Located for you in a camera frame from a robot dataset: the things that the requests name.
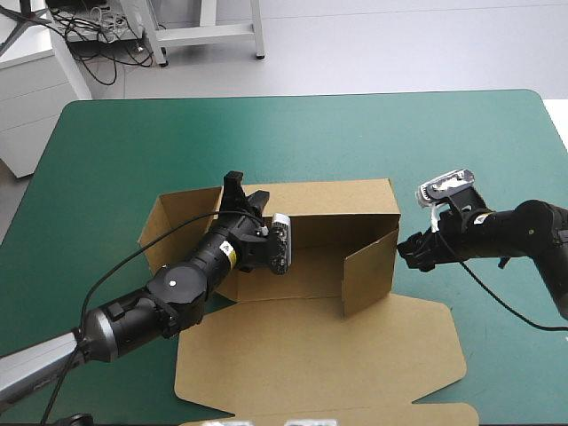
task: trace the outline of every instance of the green tabletop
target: green tabletop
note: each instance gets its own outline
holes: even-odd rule
[[[247,183],[388,177],[405,238],[429,225],[415,188],[458,168],[474,171],[493,209],[531,198],[568,206],[568,153],[530,91],[72,103],[0,247],[0,352],[76,325],[87,288],[137,247],[159,193],[219,185],[228,170],[244,171]],[[513,259],[504,271],[496,259],[471,266],[521,312],[565,324],[529,260]],[[94,302],[149,277],[141,257]],[[395,291],[448,304],[467,358],[467,376],[426,401],[468,402],[482,422],[568,418],[566,334],[524,325],[457,265],[421,273],[399,259]],[[74,371],[52,419],[89,412],[103,423],[180,423],[215,415],[174,395],[176,348],[176,340],[157,340],[113,364]],[[47,396],[39,392],[2,421],[38,421]]]

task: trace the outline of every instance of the robotic arm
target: robotic arm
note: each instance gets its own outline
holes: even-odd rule
[[[510,258],[528,256],[568,320],[568,210],[530,200],[514,210],[492,211],[473,182],[469,170],[454,170],[422,184],[416,198],[431,208],[431,227],[400,243],[399,254],[422,272],[472,257],[499,257],[502,269]]]
[[[0,358],[0,413],[59,378],[72,367],[111,362],[159,335],[170,338],[199,324],[205,302],[232,269],[267,266],[286,273],[291,261],[290,219],[281,214],[264,226],[269,193],[246,196],[242,173],[225,176],[221,212],[183,262],[164,265],[144,287],[89,311],[81,337],[76,330]]]

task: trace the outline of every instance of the open cardboard box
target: open cardboard box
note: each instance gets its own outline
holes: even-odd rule
[[[474,425],[465,404],[412,402],[465,375],[449,310],[389,295],[400,213],[388,179],[245,185],[292,219],[286,275],[233,271],[218,292],[237,302],[179,338],[176,394],[257,426],[332,418],[345,425]],[[218,208],[221,187],[156,201],[145,244]],[[146,252],[155,272],[181,260],[211,220]]]

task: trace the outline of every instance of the white table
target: white table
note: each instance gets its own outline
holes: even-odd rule
[[[544,106],[568,150],[568,99],[545,100]]]
[[[18,10],[17,0],[2,0]],[[44,7],[43,0],[33,2]],[[13,28],[0,17],[0,37]],[[29,28],[0,57],[0,159],[17,177],[34,172],[63,107],[91,99],[91,91],[64,41],[49,29]]]

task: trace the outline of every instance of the black cable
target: black cable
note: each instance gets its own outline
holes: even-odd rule
[[[84,325],[85,325],[85,320],[86,320],[86,315],[87,315],[87,309],[89,307],[89,302],[91,301],[92,295],[95,293],[95,291],[97,291],[97,289],[100,287],[100,285],[103,282],[105,282],[111,275],[113,275],[115,272],[117,272],[119,269],[121,269],[123,266],[125,266],[130,260],[134,259],[136,256],[140,255],[141,253],[144,253],[146,250],[151,248],[154,244],[160,242],[161,240],[168,237],[169,235],[172,235],[175,231],[183,228],[184,226],[187,226],[187,225],[189,225],[193,222],[196,222],[200,219],[203,219],[205,217],[211,217],[211,216],[215,216],[215,215],[219,215],[219,216],[220,215],[239,215],[239,216],[249,217],[249,218],[255,220],[256,222],[258,222],[259,225],[264,226],[263,219],[256,217],[254,215],[251,215],[250,213],[247,213],[247,212],[244,212],[244,211],[224,210],[224,211],[210,211],[209,213],[203,213],[203,214],[200,214],[200,215],[197,215],[197,216],[194,216],[194,217],[187,219],[186,221],[182,222],[181,224],[171,228],[166,233],[163,233],[162,235],[151,240],[146,245],[142,246],[141,248],[139,248],[138,250],[136,250],[135,252],[133,252],[129,256],[125,257],[121,262],[119,262],[118,264],[113,266],[107,273],[105,273],[97,282],[95,282],[95,284],[93,284],[91,286],[91,288],[87,292],[87,296],[84,298],[83,306],[81,308],[81,318],[80,318],[80,321],[79,321],[80,328],[77,332],[78,335],[79,335],[77,345],[76,345],[75,349],[73,350],[73,352],[71,353],[71,355],[69,356],[69,358],[67,358],[65,365],[63,366],[63,368],[61,368],[61,371],[59,372],[58,381],[55,384],[55,388],[53,388],[53,392],[51,393],[51,396],[50,396],[50,399],[47,403],[47,406],[45,407],[45,410],[43,411],[43,416],[42,416],[42,420],[40,421],[40,426],[45,426],[45,424],[47,423],[49,416],[50,416],[50,412],[53,409],[53,404],[55,403],[55,399],[57,398],[57,396],[59,394],[59,390],[61,389],[61,385],[63,384],[63,381],[65,380],[65,377],[67,376],[67,373],[71,370],[71,366],[73,366],[73,361],[75,360],[75,357],[77,356],[77,354],[81,350],[81,345],[83,343],[83,331],[84,331]]]
[[[536,322],[531,321],[530,319],[526,318],[525,315],[523,315],[522,313],[511,308],[509,305],[507,305],[505,302],[503,302],[503,300],[500,297],[498,297],[489,287],[487,287],[486,284],[484,284],[484,282],[481,279],[479,279],[478,276],[473,271],[471,271],[471,269],[465,264],[465,262],[460,260],[460,258],[456,255],[455,251],[446,242],[446,239],[444,238],[442,233],[438,232],[438,233],[436,233],[436,235],[444,243],[444,245],[446,246],[446,249],[450,253],[450,255],[452,255],[454,257],[454,259],[461,265],[461,267],[463,269],[465,269],[465,271],[471,276],[471,278],[473,278],[475,280],[475,282],[477,284],[479,284],[479,286],[481,286],[481,288],[483,290],[485,290],[487,292],[487,294],[489,296],[491,296],[495,302],[500,304],[507,311],[509,311],[510,313],[515,315],[517,318],[522,320],[525,324],[528,324],[529,326],[534,327],[534,328],[541,330],[541,331],[568,331],[568,327],[566,327],[566,326],[550,327],[550,326],[542,326],[541,324],[537,324]]]
[[[144,68],[150,68],[153,64],[154,64],[154,56],[153,54],[150,52],[150,50],[147,48],[146,43],[144,41],[143,38],[140,38],[136,35],[136,33],[134,33],[134,31],[132,30],[132,28],[130,27],[130,24],[127,20],[125,20],[126,25],[128,27],[128,30],[134,35],[135,40],[138,43],[142,43],[142,45],[144,46],[144,48],[146,49],[146,51],[148,52],[148,55],[142,59],[139,60],[137,58],[135,58],[132,53],[130,52],[130,50],[122,45],[120,43],[120,46],[124,49],[124,51],[128,54],[128,56],[132,59],[133,62],[129,62],[129,61],[123,61],[123,60],[119,60],[116,58],[116,56],[114,55],[114,52],[112,51],[112,57],[108,56],[107,54],[105,54],[102,51],[102,48],[100,47],[101,44],[105,44],[106,46],[110,45],[110,40],[107,37],[107,34],[104,30],[104,28],[102,28],[99,24],[91,21],[91,20],[85,20],[82,18],[76,18],[75,15],[77,13],[77,10],[75,10],[75,12],[73,13],[73,15],[69,18],[66,16],[62,16],[58,11],[55,11],[52,16],[54,18],[55,21],[57,21],[60,25],[65,27],[65,32],[63,34],[61,34],[57,29],[49,27],[50,29],[53,29],[54,31],[56,31],[60,36],[62,36],[66,42],[67,47],[69,48],[69,50],[71,51],[73,57],[75,60],[81,62],[83,64],[83,66],[85,67],[86,71],[89,73],[89,75],[91,75],[91,77],[99,84],[103,84],[105,86],[110,86],[112,84],[114,84],[118,78],[118,71],[116,68],[116,64],[122,64],[122,65],[126,65],[126,66],[137,66],[137,67],[144,67]],[[72,43],[69,40],[69,35],[74,33],[76,34],[81,40],[87,42],[90,41],[86,36],[84,36],[83,34],[81,34],[80,31],[77,31],[78,29],[82,29],[82,30],[90,30],[92,33],[94,33],[94,35],[97,37],[97,40],[95,41],[96,43],[99,44],[99,49],[98,51],[96,51],[96,53],[94,53],[93,55],[82,55],[80,53],[78,53],[77,51],[74,50],[74,48],[72,47]],[[116,37],[115,41],[119,41],[119,42],[123,42],[122,38],[120,35],[118,35],[115,31],[112,31],[112,34],[114,35],[114,37]],[[109,59],[113,62],[113,77],[110,81],[104,82],[102,81],[100,78],[98,78],[93,72],[92,70],[89,68],[89,66],[86,64],[86,62],[88,60],[91,59],[95,59],[98,56],[103,57],[105,59]]]

